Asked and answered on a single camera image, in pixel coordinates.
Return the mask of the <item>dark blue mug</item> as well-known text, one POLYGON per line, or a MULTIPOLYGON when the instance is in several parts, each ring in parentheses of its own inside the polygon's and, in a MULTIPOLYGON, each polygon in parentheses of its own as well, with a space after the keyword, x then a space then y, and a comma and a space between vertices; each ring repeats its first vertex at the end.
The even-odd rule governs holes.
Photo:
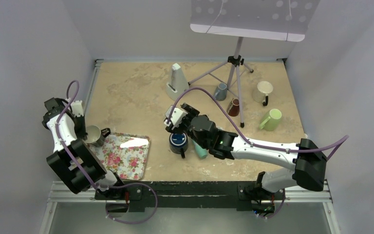
POLYGON ((186 151, 188 149, 188 137, 186 134, 172 133, 169 135, 170 150, 181 156, 182 159, 186 158, 186 151))

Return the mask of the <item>green mug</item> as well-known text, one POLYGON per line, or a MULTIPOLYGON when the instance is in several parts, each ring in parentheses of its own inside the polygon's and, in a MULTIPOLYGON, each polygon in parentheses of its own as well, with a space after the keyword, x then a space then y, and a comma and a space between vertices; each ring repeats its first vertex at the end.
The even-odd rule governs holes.
POLYGON ((271 109, 260 120, 259 129, 274 131, 281 122, 282 112, 279 109, 271 109))

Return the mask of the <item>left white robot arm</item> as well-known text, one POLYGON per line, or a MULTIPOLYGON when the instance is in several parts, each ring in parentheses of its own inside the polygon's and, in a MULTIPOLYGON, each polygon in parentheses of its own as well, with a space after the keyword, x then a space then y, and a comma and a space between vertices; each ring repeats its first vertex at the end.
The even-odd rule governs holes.
POLYGON ((71 104, 53 97, 44 103, 42 124, 54 140, 53 153, 46 158, 55 174, 74 194, 91 187, 113 199, 121 199, 126 186, 117 173, 107 170, 85 143, 88 133, 82 101, 71 104))

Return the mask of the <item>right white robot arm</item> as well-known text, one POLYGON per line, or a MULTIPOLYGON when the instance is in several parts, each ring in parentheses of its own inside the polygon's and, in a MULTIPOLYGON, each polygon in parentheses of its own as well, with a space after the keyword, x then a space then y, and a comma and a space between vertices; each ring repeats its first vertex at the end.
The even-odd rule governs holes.
POLYGON ((184 103, 165 113, 166 131, 184 133, 218 159, 249 159, 278 165, 272 172, 259 173, 255 195, 266 198, 280 189, 300 186, 321 192, 324 188, 326 155, 317 145, 302 138, 299 143, 275 143, 239 136, 217 128, 207 115, 184 103))

